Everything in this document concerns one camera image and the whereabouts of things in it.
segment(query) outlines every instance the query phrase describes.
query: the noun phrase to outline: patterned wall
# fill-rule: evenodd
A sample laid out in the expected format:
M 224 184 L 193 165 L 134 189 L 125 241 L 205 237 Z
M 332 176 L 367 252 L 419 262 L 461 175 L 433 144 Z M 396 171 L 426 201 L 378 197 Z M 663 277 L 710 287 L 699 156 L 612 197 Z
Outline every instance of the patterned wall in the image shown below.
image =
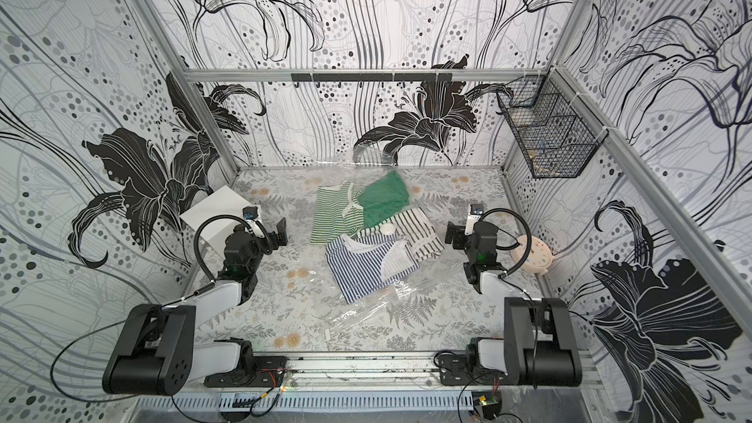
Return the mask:
M 752 0 L 594 0 L 566 66 L 752 285 Z
M 224 180 L 127 0 L 0 0 L 0 47 L 0 418 L 96 421 L 53 358 L 181 292 L 177 216 Z M 103 397 L 116 339 L 64 354 L 62 388 Z
M 749 421 L 752 343 L 604 149 L 577 179 L 508 163 L 619 421 Z
M 573 0 L 152 1 L 190 67 L 399 70 L 544 69 Z M 223 107 L 240 165 L 351 161 L 364 146 L 403 166 L 498 165 L 510 147 L 483 82 L 245 86 Z
M 573 0 L 154 0 L 191 67 L 545 67 Z
M 208 98 L 232 87 L 217 85 Z M 356 160 L 400 166 L 498 166 L 513 137 L 495 92 L 521 92 L 524 85 L 521 81 L 506 85 L 413 81 L 404 85 L 321 82 L 319 86 L 304 82 L 296 87 L 288 82 L 259 82 L 242 88 L 250 91 L 235 95 L 215 111 L 240 165 Z M 367 117 L 353 112 L 365 104 L 371 107 Z

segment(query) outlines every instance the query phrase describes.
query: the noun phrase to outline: green cloth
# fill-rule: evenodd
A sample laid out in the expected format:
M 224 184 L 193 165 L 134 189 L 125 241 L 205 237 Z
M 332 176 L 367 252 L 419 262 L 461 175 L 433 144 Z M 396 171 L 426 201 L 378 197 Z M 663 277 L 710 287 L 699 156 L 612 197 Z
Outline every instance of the green cloth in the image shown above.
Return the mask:
M 363 228 L 372 228 L 402 211 L 410 203 L 410 194 L 397 172 L 390 172 L 365 187 L 358 203 L 363 206 Z

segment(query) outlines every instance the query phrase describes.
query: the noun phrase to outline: wire basket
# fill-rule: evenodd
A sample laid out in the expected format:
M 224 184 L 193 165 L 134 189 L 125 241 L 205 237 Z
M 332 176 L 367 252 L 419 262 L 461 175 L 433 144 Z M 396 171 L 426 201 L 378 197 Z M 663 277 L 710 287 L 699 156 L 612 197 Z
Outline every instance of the wire basket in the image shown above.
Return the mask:
M 497 94 L 497 102 L 532 177 L 578 177 L 600 146 L 596 136 L 550 80 L 533 77 L 510 86 L 522 94 L 515 92 L 513 99 Z

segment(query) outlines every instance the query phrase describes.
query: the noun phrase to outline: black cable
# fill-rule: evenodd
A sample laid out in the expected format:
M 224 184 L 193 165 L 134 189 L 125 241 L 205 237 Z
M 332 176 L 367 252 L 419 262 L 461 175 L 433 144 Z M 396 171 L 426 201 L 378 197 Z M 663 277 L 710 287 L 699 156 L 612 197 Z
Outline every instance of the black cable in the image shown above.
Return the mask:
M 219 221 L 220 219 L 230 219 L 231 221 L 238 221 L 242 224 L 245 224 L 246 229 L 248 229 L 249 232 L 251 232 L 251 235 L 253 235 L 253 229 L 250 227 L 250 224 L 245 219 L 238 217 L 237 215 L 232 214 L 218 214 L 213 215 L 211 218 L 207 219 L 206 221 L 203 221 L 201 225 L 199 225 L 199 228 L 195 230 L 195 236 L 193 237 L 193 255 L 195 255 L 195 260 L 199 264 L 199 267 L 204 272 L 206 277 L 209 278 L 212 285 L 216 282 L 217 278 L 212 274 L 212 272 L 207 268 L 206 263 L 204 263 L 204 258 L 201 255 L 201 250 L 199 248 L 199 240 L 201 239 L 201 232 L 204 230 L 204 228 L 211 224 L 214 221 Z
M 507 232 L 506 230 L 504 230 L 504 229 L 502 229 L 502 228 L 499 228 L 499 230 L 501 230 L 501 231 L 502 231 L 503 233 L 506 233 L 507 235 L 509 235 L 509 236 L 510 236 L 511 238 L 513 238 L 514 240 L 516 240 L 516 239 L 517 239 L 517 238 L 516 238 L 516 237 L 515 237 L 514 235 L 512 235 L 512 234 L 511 234 L 511 233 L 509 233 L 509 232 Z
M 439 366 L 439 365 L 438 365 L 438 363 L 436 362 L 436 359 L 437 359 L 437 358 L 438 358 L 439 356 L 441 356 L 442 354 L 453 354 L 453 355 L 454 355 L 454 356 L 456 356 L 457 358 L 462 358 L 462 359 L 465 359 L 465 355 L 464 355 L 464 354 L 458 354 L 458 353 L 455 353 L 455 352 L 453 352 L 453 351 L 450 351 L 450 350 L 448 350 L 448 349 L 443 349 L 443 350 L 441 350 L 440 352 L 438 352 L 438 353 L 436 353 L 436 354 L 434 354 L 434 355 L 433 355 L 433 365 L 434 365 L 434 366 L 436 366 L 436 367 L 437 367 L 438 369 L 446 369 L 446 370 L 449 370 L 449 371 L 451 371 L 451 370 L 450 370 L 450 369 L 449 369 L 448 367 L 444 367 L 444 366 Z
M 72 342 L 70 342 L 70 343 L 69 343 L 69 344 L 68 344 L 68 345 L 67 345 L 67 346 L 66 346 L 65 348 L 63 348 L 62 350 L 60 350 L 60 353 L 58 353 L 58 354 L 57 354 L 57 356 L 55 357 L 55 359 L 53 359 L 53 360 L 52 360 L 52 364 L 50 365 L 50 381 L 52 382 L 52 386 L 53 386 L 53 387 L 55 388 L 55 390 L 57 390 L 57 391 L 58 391 L 58 392 L 60 392 L 61 394 L 65 395 L 65 396 L 66 396 L 67 398 L 70 398 L 70 399 L 73 399 L 73 400 L 77 400 L 77 401 L 79 401 L 79 402 L 85 402 L 85 403 L 107 403 L 107 402 L 117 402 L 117 401 L 119 401 L 119 400 L 125 400 L 125 399 L 129 399 L 129 398 L 134 398 L 134 397 L 138 397 L 138 396 L 139 396 L 140 394 L 134 394 L 134 395 L 128 395 L 128 396 L 126 396 L 126 397 L 118 397 L 118 398 L 110 398 L 110 399 L 85 399 L 85 398 L 80 398 L 80 397 L 76 397 L 75 395 L 70 395 L 70 394 L 69 394 L 68 392 L 66 392 L 65 390 L 62 390 L 62 389 L 60 388 L 60 386 L 59 386 L 59 385 L 57 384 L 57 381 L 55 380 L 55 374 L 54 374 L 54 372 L 55 372 L 55 364 L 57 364 L 57 362 L 58 362 L 58 361 L 60 360 L 60 358 L 62 357 L 62 355 L 63 355 L 63 354 L 64 354 L 64 353 L 66 352 L 66 351 L 68 351 L 68 350 L 70 349 L 70 347 L 71 347 L 71 346 L 73 346 L 73 345 L 75 345 L 76 343 L 80 342 L 80 341 L 81 341 L 81 340 L 83 340 L 84 338 L 88 338 L 89 336 L 91 336 L 91 335 L 93 335 L 93 334 L 98 334 L 99 332 L 101 332 L 101 331 L 104 331 L 104 330 L 107 330 L 108 328 L 116 327 L 116 326 L 118 326 L 118 325 L 121 325 L 121 324 L 124 324 L 124 323 L 126 323 L 126 322 L 130 322 L 131 320 L 134 320 L 134 319 L 136 319 L 136 318 L 140 318 L 140 317 L 143 317 L 144 315 L 148 315 L 148 314 L 151 314 L 151 313 L 152 313 L 152 312 L 154 312 L 155 310 L 159 310 L 159 309 L 161 309 L 162 307 L 166 307 L 166 306 L 171 306 L 171 305 L 173 305 L 173 304 L 177 304 L 177 303 L 179 303 L 179 302 L 182 302 L 183 300 L 185 300 L 185 297 L 182 297 L 182 298 L 180 298 L 180 299 L 178 299 L 178 300 L 174 300 L 174 301 L 172 301 L 172 302 L 170 302 L 170 303 L 167 303 L 167 304 L 163 304 L 163 305 L 156 305 L 155 307 L 153 307 L 153 308 L 151 308 L 151 309 L 147 310 L 147 311 L 146 311 L 145 313 L 142 313 L 142 314 L 138 314 L 138 315 L 135 315 L 135 316 L 133 316 L 133 317 L 131 317 L 131 318 L 126 318 L 125 320 L 121 320 L 120 322 L 115 322 L 114 324 L 109 324 L 109 325 L 105 325 L 104 327 L 101 327 L 101 328 L 97 328 L 96 330 L 94 330 L 94 331 L 90 331 L 90 332 L 89 332 L 88 334 L 83 334 L 83 335 L 81 335 L 80 337 L 78 337 L 77 339 L 73 340 L 73 341 L 72 341 Z
M 532 302 L 532 297 L 529 294 L 527 294 L 527 291 L 522 289 L 520 286 L 510 283 L 509 281 L 505 280 L 501 276 L 499 276 L 499 279 L 501 279 L 503 282 L 507 283 L 510 286 L 516 287 L 525 296 L 527 296 L 528 299 L 530 299 L 528 304 L 530 304 L 530 308 L 532 309 L 532 312 L 535 315 L 535 341 L 532 344 L 532 369 L 530 370 L 530 380 L 532 381 L 532 388 L 537 389 L 538 384 L 535 383 L 535 355 L 538 352 L 538 311 L 535 309 L 535 305 Z
M 264 234 L 264 239 L 266 239 L 266 249 L 261 245 L 261 240 L 259 240 L 256 235 L 253 235 L 253 238 L 256 239 L 256 245 L 258 245 L 258 248 L 266 253 L 267 255 L 271 255 L 271 253 L 274 251 L 274 249 L 271 246 L 271 237 L 269 237 L 269 232 L 266 231 L 266 228 L 264 227 L 264 224 L 261 222 L 258 222 L 257 220 L 253 220 L 253 222 L 256 222 L 256 225 L 259 229 L 261 229 L 262 233 Z
M 195 419 L 195 418 L 193 418 L 193 417 L 190 417 L 190 416 L 186 415 L 186 414 L 185 414 L 185 413 L 183 412 L 183 410 L 181 410 L 181 408 L 177 406 L 177 402 L 175 402 L 175 397 L 174 397 L 173 395 L 171 395 L 171 396 L 170 396 L 170 400 L 172 400 L 172 404 L 173 404 L 173 405 L 175 406 L 175 409 L 176 409 L 176 410 L 177 410 L 178 412 L 180 412 L 180 414 L 181 414 L 182 416 L 184 416 L 184 417 L 188 418 L 188 419 L 189 419 L 189 420 L 191 420 L 191 421 L 195 421 L 195 423 L 227 423 L 227 420 L 222 420 L 222 421 L 203 421 L 203 420 L 197 420 L 197 419 Z
M 269 413 L 271 411 L 271 409 L 273 409 L 275 407 L 275 405 L 277 405 L 277 400 L 280 399 L 280 395 L 281 395 L 281 393 L 277 392 L 277 395 L 275 395 L 275 399 L 272 400 L 272 402 L 271 402 L 271 406 L 268 409 L 264 410 L 263 412 L 259 413 L 258 415 L 256 413 L 253 413 L 253 406 L 256 405 L 258 403 L 258 401 L 260 401 L 261 399 L 258 399 L 256 401 L 254 401 L 253 403 L 250 404 L 250 409 L 249 409 L 250 410 L 250 415 L 253 418 L 261 418 L 262 416 L 266 415 L 267 413 Z
M 586 322 L 592 322 L 589 318 L 584 317 L 582 314 L 580 314 L 579 312 L 575 312 L 574 310 L 570 310 L 569 313 L 577 315 L 579 318 L 585 320 Z
M 459 418 L 459 423 L 463 423 L 463 415 L 462 413 L 459 412 L 459 399 L 463 397 L 463 393 L 465 392 L 465 390 L 467 390 L 467 387 L 468 385 L 471 384 L 471 382 L 473 381 L 471 380 L 470 382 L 465 384 L 465 387 L 463 387 L 463 390 L 460 390 L 459 395 L 457 395 L 457 418 Z
M 513 413 L 500 413 L 500 414 L 498 414 L 498 415 L 496 416 L 496 418 L 495 418 L 495 419 L 499 419 L 499 417 L 500 417 L 500 416 L 513 416 L 513 417 L 514 417 L 514 418 L 516 418 L 516 419 L 517 419 L 517 420 L 518 420 L 518 421 L 519 421 L 520 423 L 525 423 L 524 421 L 522 421 L 522 418 L 520 418 L 520 417 L 519 417 L 519 416 L 517 416 L 517 415 L 514 415 Z
M 503 276 L 508 277 L 509 275 L 520 269 L 522 265 L 524 265 L 527 261 L 527 257 L 530 255 L 530 250 L 532 249 L 532 233 L 530 232 L 530 226 L 527 224 L 527 222 L 525 222 L 525 219 L 512 210 L 506 210 L 504 208 L 493 208 L 492 210 L 487 210 L 483 214 L 481 214 L 480 220 L 484 220 L 488 215 L 493 214 L 494 212 L 505 212 L 514 216 L 514 218 L 517 219 L 517 221 L 520 221 L 520 224 L 522 224 L 522 229 L 525 230 L 525 235 L 527 236 L 525 252 L 522 253 L 522 257 L 512 268 L 504 271 Z

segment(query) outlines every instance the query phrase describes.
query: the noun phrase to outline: white box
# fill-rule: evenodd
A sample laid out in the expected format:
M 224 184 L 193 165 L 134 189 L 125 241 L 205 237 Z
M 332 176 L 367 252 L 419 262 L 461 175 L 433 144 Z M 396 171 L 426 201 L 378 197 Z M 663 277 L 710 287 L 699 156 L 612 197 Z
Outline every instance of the white box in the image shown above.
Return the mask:
M 248 206 L 256 206 L 258 208 L 258 220 L 260 220 L 261 206 L 251 204 L 241 195 L 233 192 L 229 186 L 222 186 L 191 209 L 183 212 L 181 219 L 195 231 L 202 222 L 215 215 L 231 214 L 242 218 L 243 208 Z M 238 225 L 238 221 L 218 219 L 202 230 L 201 238 L 224 260 L 225 240 L 232 233 L 232 229 L 236 225 Z

